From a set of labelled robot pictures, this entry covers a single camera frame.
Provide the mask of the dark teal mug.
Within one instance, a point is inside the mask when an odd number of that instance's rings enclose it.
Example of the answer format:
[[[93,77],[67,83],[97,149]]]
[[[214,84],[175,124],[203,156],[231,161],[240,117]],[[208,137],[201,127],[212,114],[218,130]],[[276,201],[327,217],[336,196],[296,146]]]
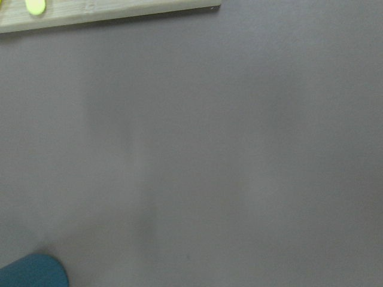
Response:
[[[1,286],[68,287],[69,279],[57,259],[44,254],[30,254],[1,268]]]

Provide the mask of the yellow plastic knife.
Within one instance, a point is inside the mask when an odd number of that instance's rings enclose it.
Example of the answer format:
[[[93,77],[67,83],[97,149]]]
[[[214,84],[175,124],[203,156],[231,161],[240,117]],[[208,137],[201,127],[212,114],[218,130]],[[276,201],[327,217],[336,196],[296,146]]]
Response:
[[[25,0],[25,5],[27,11],[33,15],[38,16],[41,15],[46,8],[45,0]]]

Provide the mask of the bamboo cutting board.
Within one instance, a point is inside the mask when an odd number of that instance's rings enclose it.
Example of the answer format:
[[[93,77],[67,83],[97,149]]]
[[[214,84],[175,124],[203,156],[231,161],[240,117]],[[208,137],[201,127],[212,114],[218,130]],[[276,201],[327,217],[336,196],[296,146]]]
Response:
[[[1,1],[1,33],[75,25],[127,17],[219,7],[221,1],[46,1],[31,15],[25,1]]]

